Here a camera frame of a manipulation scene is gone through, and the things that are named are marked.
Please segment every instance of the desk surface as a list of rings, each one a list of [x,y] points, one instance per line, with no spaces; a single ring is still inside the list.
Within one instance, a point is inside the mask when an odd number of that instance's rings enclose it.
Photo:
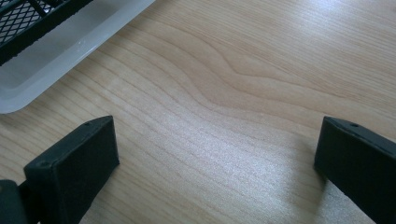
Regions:
[[[325,115],[396,139],[396,3],[157,0],[23,110],[0,177],[115,118],[82,223],[372,223],[313,170]]]

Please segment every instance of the metal grille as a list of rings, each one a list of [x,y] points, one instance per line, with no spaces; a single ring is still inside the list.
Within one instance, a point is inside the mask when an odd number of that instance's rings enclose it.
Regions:
[[[0,8],[5,7],[10,2],[12,0],[0,0]],[[37,3],[46,13],[53,10],[53,7],[43,1],[37,1]],[[0,46],[33,25],[40,18],[40,15],[28,1],[24,1],[21,5],[9,11],[0,18]]]

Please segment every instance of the white plastic frame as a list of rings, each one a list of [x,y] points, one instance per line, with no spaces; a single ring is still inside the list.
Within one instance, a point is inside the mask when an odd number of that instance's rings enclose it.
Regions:
[[[31,103],[154,1],[93,0],[0,66],[0,114]]]

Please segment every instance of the white tray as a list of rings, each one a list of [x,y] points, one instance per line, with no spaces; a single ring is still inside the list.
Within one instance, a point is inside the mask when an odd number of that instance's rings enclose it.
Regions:
[[[93,0],[0,66],[0,114],[31,103],[155,0]]]

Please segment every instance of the black plastic object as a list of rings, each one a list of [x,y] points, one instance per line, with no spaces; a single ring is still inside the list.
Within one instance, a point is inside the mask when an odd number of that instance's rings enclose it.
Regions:
[[[9,223],[79,223],[119,164],[113,118],[86,122],[24,167],[26,181],[0,201],[0,223],[15,217],[8,210],[27,220]]]
[[[325,117],[315,167],[376,223],[396,223],[396,144]]]
[[[0,0],[0,65],[91,1]]]

